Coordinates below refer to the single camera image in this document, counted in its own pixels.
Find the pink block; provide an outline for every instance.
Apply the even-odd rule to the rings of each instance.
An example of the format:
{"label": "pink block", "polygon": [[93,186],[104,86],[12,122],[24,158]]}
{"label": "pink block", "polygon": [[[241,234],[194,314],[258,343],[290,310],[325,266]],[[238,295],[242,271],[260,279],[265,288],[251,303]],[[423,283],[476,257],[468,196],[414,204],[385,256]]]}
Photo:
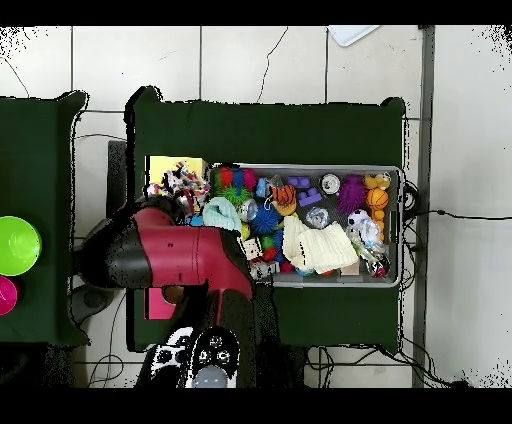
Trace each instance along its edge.
{"label": "pink block", "polygon": [[145,311],[146,319],[170,319],[176,305],[168,303],[162,294],[161,287],[151,287],[144,291],[144,296],[148,295],[148,310]]}

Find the orange toy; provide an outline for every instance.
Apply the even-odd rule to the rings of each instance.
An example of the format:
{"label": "orange toy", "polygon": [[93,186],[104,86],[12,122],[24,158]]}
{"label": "orange toy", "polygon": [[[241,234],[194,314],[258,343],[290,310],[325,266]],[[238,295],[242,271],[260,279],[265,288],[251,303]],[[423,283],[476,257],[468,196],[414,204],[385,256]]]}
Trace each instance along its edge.
{"label": "orange toy", "polygon": [[380,189],[373,188],[366,196],[366,204],[372,210],[372,219],[377,223],[380,228],[379,238],[384,241],[384,209],[389,201],[388,194]]}

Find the light blue cloth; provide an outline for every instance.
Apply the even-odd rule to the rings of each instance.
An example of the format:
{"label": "light blue cloth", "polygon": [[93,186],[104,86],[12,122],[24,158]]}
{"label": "light blue cloth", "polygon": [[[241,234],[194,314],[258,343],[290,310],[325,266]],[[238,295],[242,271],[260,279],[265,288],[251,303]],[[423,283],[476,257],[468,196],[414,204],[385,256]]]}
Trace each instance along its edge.
{"label": "light blue cloth", "polygon": [[242,233],[242,221],[235,207],[225,197],[214,197],[204,206],[203,224],[206,227],[224,228]]}

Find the cream knitted fabric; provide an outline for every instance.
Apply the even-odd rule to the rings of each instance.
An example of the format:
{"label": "cream knitted fabric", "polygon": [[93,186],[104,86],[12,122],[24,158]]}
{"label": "cream knitted fabric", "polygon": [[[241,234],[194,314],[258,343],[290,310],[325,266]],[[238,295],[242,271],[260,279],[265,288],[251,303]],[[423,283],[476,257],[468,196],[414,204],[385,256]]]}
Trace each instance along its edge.
{"label": "cream knitted fabric", "polygon": [[323,230],[313,230],[293,216],[284,218],[283,254],[293,266],[314,268],[319,274],[358,261],[340,224],[333,222]]}
{"label": "cream knitted fabric", "polygon": [[333,222],[323,230],[304,231],[299,234],[306,268],[322,274],[357,262],[356,251],[340,224]]}

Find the pink bowl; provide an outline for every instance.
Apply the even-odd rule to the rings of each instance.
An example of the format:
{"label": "pink bowl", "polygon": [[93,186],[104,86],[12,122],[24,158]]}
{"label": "pink bowl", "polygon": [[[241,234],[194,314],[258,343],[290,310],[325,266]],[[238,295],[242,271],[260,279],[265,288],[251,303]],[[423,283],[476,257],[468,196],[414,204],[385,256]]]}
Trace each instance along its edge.
{"label": "pink bowl", "polygon": [[0,275],[0,315],[8,314],[16,305],[18,289],[14,283]]}

